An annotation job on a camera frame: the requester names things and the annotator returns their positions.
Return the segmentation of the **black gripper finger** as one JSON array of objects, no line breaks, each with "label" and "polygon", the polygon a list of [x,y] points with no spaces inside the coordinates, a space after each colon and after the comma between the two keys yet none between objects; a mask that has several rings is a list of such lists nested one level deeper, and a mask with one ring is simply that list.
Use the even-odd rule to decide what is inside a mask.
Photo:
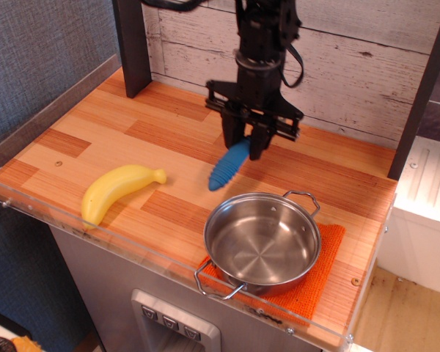
[{"label": "black gripper finger", "polygon": [[221,110],[221,126],[224,144],[227,149],[239,143],[244,137],[245,122],[239,111],[229,109]]},{"label": "black gripper finger", "polygon": [[263,151],[268,146],[275,134],[275,129],[269,125],[256,124],[249,136],[249,158],[251,161],[259,160]]}]

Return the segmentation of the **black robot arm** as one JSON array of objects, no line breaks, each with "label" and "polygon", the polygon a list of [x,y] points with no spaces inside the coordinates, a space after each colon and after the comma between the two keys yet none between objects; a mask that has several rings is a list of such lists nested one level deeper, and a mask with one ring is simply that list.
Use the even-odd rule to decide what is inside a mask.
[{"label": "black robot arm", "polygon": [[227,148],[244,139],[246,126],[251,126],[249,157],[255,161],[274,136],[295,141],[299,135],[304,115],[283,98],[281,87],[295,88],[303,79],[291,84],[284,75],[287,54],[303,62],[292,45],[301,21],[294,1],[237,1],[235,6],[240,37],[237,79],[208,81],[206,105],[221,114]]}]

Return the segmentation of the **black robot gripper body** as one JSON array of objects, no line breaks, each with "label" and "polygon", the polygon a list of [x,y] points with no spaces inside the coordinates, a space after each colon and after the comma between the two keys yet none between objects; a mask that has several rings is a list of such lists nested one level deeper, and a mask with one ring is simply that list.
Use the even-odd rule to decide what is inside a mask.
[{"label": "black robot gripper body", "polygon": [[230,104],[240,112],[244,122],[268,123],[273,132],[295,141],[299,135],[299,122],[304,114],[287,102],[280,91],[286,82],[283,74],[285,56],[278,59],[255,61],[243,54],[235,58],[238,65],[236,82],[207,82],[206,106],[221,111]]}]

